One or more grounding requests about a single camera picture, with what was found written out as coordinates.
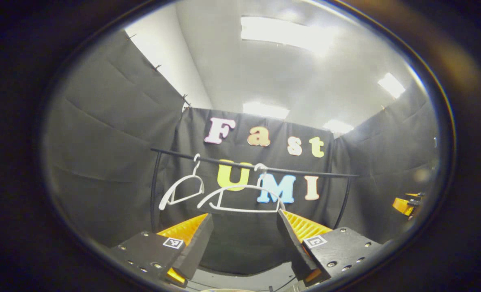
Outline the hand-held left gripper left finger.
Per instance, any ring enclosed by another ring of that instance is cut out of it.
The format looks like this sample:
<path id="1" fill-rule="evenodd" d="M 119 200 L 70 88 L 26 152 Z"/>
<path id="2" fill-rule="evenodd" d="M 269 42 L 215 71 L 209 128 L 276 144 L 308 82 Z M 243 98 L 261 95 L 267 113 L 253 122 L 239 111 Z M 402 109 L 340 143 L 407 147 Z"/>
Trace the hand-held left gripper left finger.
<path id="1" fill-rule="evenodd" d="M 142 231 L 111 253 L 152 281 L 187 284 L 198 269 L 213 231 L 212 214 L 202 214 L 157 233 Z"/>

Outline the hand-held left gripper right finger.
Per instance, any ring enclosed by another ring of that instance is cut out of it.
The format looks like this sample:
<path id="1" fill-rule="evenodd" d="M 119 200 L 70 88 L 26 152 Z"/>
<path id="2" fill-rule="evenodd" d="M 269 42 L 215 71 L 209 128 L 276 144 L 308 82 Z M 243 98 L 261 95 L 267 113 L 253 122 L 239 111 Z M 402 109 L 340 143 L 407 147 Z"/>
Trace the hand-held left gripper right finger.
<path id="1" fill-rule="evenodd" d="M 304 284 L 339 278 L 382 248 L 348 227 L 330 229 L 282 209 L 277 213 L 277 228 L 292 271 Z"/>

